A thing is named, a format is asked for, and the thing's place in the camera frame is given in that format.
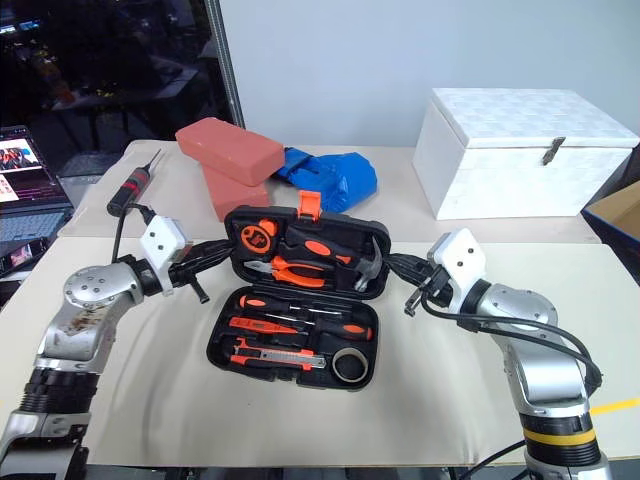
screwdriver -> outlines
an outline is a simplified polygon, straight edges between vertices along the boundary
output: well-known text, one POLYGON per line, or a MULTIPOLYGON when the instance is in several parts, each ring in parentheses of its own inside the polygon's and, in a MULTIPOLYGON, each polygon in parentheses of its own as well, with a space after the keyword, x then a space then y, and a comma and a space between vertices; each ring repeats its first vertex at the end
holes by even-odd
POLYGON ((274 322, 266 322, 264 320, 258 320, 255 318, 247 317, 231 317, 229 325, 236 328, 242 328, 244 330, 250 330, 258 333, 286 333, 286 334, 306 334, 307 332, 300 332, 295 328, 285 327, 274 322))
POLYGON ((373 330, 370 327, 364 327, 356 323, 337 323, 331 320, 325 320, 318 318, 314 322, 308 320, 299 320, 292 317, 281 317, 280 315, 273 315, 271 313, 265 313, 267 317, 280 318, 289 322, 306 323, 307 325, 313 325, 313 330, 320 333, 330 333, 336 337, 344 338, 345 340, 357 340, 360 342, 368 342, 373 338, 373 330))
POLYGON ((131 172, 129 178, 127 178, 125 182, 120 185, 120 188, 118 189, 116 194, 107 204, 107 212, 109 212, 110 215, 119 217, 120 215, 122 215, 122 211, 127 204, 135 202, 140 197, 140 195, 142 195, 142 192, 151 179, 151 164, 160 154, 160 151, 161 149, 156 152, 151 161, 144 167, 138 167, 133 172, 131 172))
POLYGON ((307 310, 309 312, 316 313, 330 313, 331 315, 342 315, 340 312, 332 312, 330 310, 318 310, 315 308, 302 308, 292 305, 290 302, 284 300, 277 300, 267 295, 243 295, 240 297, 240 307, 251 308, 253 310, 260 310, 270 313, 286 313, 290 310, 307 310))

toolbox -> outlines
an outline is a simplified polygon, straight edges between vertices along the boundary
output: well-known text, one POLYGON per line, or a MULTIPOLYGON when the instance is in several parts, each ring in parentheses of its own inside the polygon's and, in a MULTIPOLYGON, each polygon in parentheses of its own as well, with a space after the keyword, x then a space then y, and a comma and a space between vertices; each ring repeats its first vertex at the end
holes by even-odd
POLYGON ((389 267, 386 227, 300 207, 238 207, 225 218, 234 272, 251 283, 231 294, 207 346, 214 365, 254 378, 358 390, 373 376, 379 323, 362 302, 379 296, 389 267))

pliers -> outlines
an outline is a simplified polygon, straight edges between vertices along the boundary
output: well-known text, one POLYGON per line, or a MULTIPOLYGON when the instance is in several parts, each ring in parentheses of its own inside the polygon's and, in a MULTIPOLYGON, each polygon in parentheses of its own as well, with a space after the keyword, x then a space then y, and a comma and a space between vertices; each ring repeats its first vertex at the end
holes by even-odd
POLYGON ((274 257, 271 262, 250 260, 248 262, 244 262, 244 266, 258 272, 269 273, 273 275, 273 278, 275 278, 276 280, 293 283, 294 285, 298 285, 300 287, 321 288, 324 286, 324 278, 305 277, 303 275, 294 273, 291 269, 305 269, 309 270, 309 273, 317 274, 317 272, 325 272, 326 270, 328 270, 329 268, 327 268, 327 266, 321 266, 321 264, 319 264, 318 262, 308 262, 305 260, 302 261, 305 263, 298 263, 300 261, 295 260, 293 262, 296 263, 289 263, 287 260, 278 255, 274 257))

roll of tape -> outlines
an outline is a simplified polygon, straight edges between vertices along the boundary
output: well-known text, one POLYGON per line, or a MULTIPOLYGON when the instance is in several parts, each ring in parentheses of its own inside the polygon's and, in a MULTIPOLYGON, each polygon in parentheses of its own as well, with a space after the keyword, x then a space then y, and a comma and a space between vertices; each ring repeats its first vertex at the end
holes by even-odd
POLYGON ((340 381, 345 383, 358 383, 362 381, 364 377, 367 376, 367 373, 369 372, 369 361, 367 360, 367 357, 364 356, 364 353, 362 353, 357 348, 347 347, 347 348, 338 350, 333 355, 333 359, 331 360, 331 368, 333 369, 333 373, 335 374, 335 376, 338 377, 340 381), (344 357, 349 357, 349 356, 355 357, 357 360, 360 361, 360 364, 362 365, 362 374, 360 374, 360 376, 356 378, 345 377, 338 370, 338 360, 344 357))

white chest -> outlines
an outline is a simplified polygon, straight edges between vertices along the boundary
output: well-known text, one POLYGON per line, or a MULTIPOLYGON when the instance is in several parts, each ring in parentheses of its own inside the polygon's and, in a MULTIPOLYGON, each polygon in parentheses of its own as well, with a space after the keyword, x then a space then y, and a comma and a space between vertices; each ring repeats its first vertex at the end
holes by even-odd
POLYGON ((572 216, 637 143, 572 91, 442 88, 413 163, 437 219, 572 216))

